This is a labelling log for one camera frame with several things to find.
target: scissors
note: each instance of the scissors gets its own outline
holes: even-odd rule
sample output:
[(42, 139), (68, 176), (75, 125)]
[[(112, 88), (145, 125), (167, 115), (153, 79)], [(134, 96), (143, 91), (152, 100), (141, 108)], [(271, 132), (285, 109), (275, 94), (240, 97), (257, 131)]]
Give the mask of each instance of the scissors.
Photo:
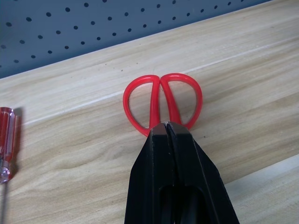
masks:
[[(176, 104), (176, 101), (174, 99), (174, 96), (172, 94), (172, 91), (169, 86), (169, 82), (171, 81), (180, 81), (189, 84), (194, 90), (196, 94), (196, 108), (193, 116), (188, 121), (188, 123), (183, 124), (181, 120), (181, 116), (178, 110), (178, 106)], [(151, 91), (151, 97), (150, 97), (150, 112), (149, 112), (149, 128), (145, 128), (141, 126), (138, 121), (134, 118), (130, 107), (129, 107), (129, 97), (134, 89), (136, 89), (138, 86), (146, 84), (146, 83), (153, 83), (152, 91)], [(141, 76), (135, 80), (133, 80), (125, 89), (125, 92), (123, 94), (123, 108), (125, 110), (125, 114), (128, 118), (128, 120), (131, 122), (131, 124), (143, 135), (148, 136), (150, 133), (150, 130), (161, 123), (160, 120), (160, 111), (159, 111), (159, 88), (160, 84), (162, 85), (162, 88), (164, 90), (167, 106), (168, 106), (168, 112), (169, 112), (169, 118), (171, 122), (175, 122), (177, 124), (183, 125), (186, 128), (190, 129), (194, 123), (196, 122), (197, 118), (199, 117), (201, 108), (202, 108), (202, 92), (199, 84), (190, 76), (181, 74), (181, 73), (171, 73), (162, 76), (161, 78), (159, 76), (155, 75), (145, 75)]]

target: red plastic handle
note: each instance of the red plastic handle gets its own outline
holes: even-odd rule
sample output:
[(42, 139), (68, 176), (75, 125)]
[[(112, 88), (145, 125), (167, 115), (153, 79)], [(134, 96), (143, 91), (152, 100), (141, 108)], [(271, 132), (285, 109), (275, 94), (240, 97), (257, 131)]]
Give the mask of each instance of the red plastic handle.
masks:
[[(197, 118), (199, 117), (201, 108), (202, 108), (202, 92), (201, 88), (198, 85), (198, 83), (191, 78), (190, 76), (181, 74), (181, 73), (171, 73), (167, 74), (161, 77), (161, 79), (158, 76), (155, 75), (146, 75), (141, 76), (135, 80), (133, 80), (125, 89), (125, 92), (123, 94), (123, 108), (125, 110), (125, 114), (131, 124), (142, 134), (145, 136), (148, 136), (150, 133), (150, 130), (159, 124), (160, 121), (160, 111), (159, 111), (159, 85), (161, 83), (162, 88), (165, 92), (166, 101), (168, 105), (169, 110), (169, 117), (170, 121), (176, 122), (178, 124), (182, 124), (181, 117), (178, 111), (178, 106), (176, 104), (176, 101), (174, 99), (174, 96), (171, 92), (169, 82), (171, 81), (180, 81), (189, 84), (196, 93), (196, 108), (195, 113), (192, 116), (192, 118), (189, 120), (187, 124), (184, 126), (190, 129), (194, 123), (196, 122)], [(138, 86), (145, 84), (145, 83), (153, 83), (152, 91), (151, 91), (151, 99), (150, 99), (150, 113), (149, 113), (149, 128), (142, 127), (138, 121), (135, 120), (134, 116), (132, 115), (129, 107), (129, 97), (134, 89), (136, 89)]]
[[(153, 87), (151, 90), (150, 96), (150, 111), (149, 111), (149, 128), (142, 127), (138, 121), (135, 120), (134, 116), (132, 115), (129, 107), (129, 97), (134, 89), (138, 86), (145, 84), (145, 83), (153, 83)], [(131, 124), (142, 134), (148, 136), (150, 130), (160, 123), (160, 111), (159, 111), (159, 85), (160, 85), (160, 78), (159, 76), (154, 75), (146, 75), (141, 76), (135, 80), (133, 80), (125, 89), (123, 94), (123, 108), (125, 110), (126, 116), (131, 122)]]
[(191, 117), (191, 119), (189, 120), (189, 122), (187, 124), (184, 124), (184, 126), (186, 128), (190, 129), (196, 122), (197, 118), (199, 117), (199, 114), (200, 114), (200, 111), (202, 108), (201, 88), (195, 79), (193, 79), (192, 77), (185, 75), (185, 74), (171, 73), (171, 74), (167, 74), (167, 75), (164, 75), (161, 77), (160, 82), (161, 82), (162, 88), (163, 88), (165, 96), (166, 96), (170, 121), (176, 122), (181, 125), (183, 125), (183, 124), (181, 121), (181, 116), (178, 111), (178, 106), (176, 104), (176, 101), (174, 99), (174, 96), (173, 96), (172, 91), (169, 86), (169, 82), (171, 82), (171, 81), (180, 81), (183, 83), (187, 83), (195, 91), (195, 94), (196, 94), (195, 112), (194, 112), (193, 116)]

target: pegboard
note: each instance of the pegboard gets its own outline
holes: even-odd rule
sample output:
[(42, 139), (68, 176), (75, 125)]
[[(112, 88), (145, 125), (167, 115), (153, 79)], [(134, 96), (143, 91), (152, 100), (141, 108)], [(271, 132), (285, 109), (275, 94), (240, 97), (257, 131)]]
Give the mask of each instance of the pegboard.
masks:
[(1, 0), (0, 78), (268, 0)]

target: wooden table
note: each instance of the wooden table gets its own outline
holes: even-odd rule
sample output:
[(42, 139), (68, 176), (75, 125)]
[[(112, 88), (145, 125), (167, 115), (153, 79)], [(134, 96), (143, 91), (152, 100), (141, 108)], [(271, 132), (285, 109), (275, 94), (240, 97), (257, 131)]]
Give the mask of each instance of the wooden table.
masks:
[[(299, 1), (274, 0), (0, 80), (25, 110), (8, 224), (122, 224), (145, 137), (122, 94), (145, 74), (186, 73), (204, 95), (191, 130), (241, 223), (299, 223)], [(184, 120), (193, 92), (173, 83)], [(150, 85), (131, 107), (148, 120)], [(168, 119), (161, 95), (163, 120)]]

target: red transparent handle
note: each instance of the red transparent handle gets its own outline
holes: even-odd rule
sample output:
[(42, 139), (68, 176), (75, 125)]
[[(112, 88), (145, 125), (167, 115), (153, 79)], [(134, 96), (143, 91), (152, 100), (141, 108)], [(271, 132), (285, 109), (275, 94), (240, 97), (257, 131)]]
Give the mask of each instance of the red transparent handle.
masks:
[(16, 115), (13, 109), (0, 107), (0, 183), (7, 182), (11, 175), (10, 161), (14, 150)]

